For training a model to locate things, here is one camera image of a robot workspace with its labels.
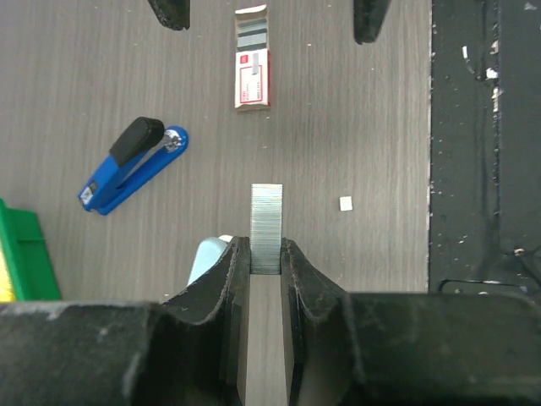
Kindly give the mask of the long staple strip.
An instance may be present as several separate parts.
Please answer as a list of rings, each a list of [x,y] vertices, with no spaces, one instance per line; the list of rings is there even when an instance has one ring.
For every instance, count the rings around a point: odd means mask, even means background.
[[[281,184],[251,185],[249,246],[254,275],[281,273],[282,201]]]

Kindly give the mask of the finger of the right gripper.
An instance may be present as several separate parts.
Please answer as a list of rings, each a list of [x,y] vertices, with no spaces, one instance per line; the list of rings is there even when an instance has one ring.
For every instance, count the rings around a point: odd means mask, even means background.
[[[161,25],[170,30],[190,27],[190,0],[148,0]]]
[[[359,45],[374,43],[385,21],[391,0],[353,0],[353,35]]]

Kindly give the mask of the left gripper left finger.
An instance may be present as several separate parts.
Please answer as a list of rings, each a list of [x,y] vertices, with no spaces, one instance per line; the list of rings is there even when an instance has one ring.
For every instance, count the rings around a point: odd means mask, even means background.
[[[249,238],[163,306],[177,319],[176,383],[188,405],[243,405],[249,338]]]

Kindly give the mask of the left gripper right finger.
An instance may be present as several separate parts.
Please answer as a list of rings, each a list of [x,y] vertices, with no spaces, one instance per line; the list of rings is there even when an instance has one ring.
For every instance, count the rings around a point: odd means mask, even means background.
[[[362,405],[363,361],[353,295],[281,240],[281,308],[289,405]]]

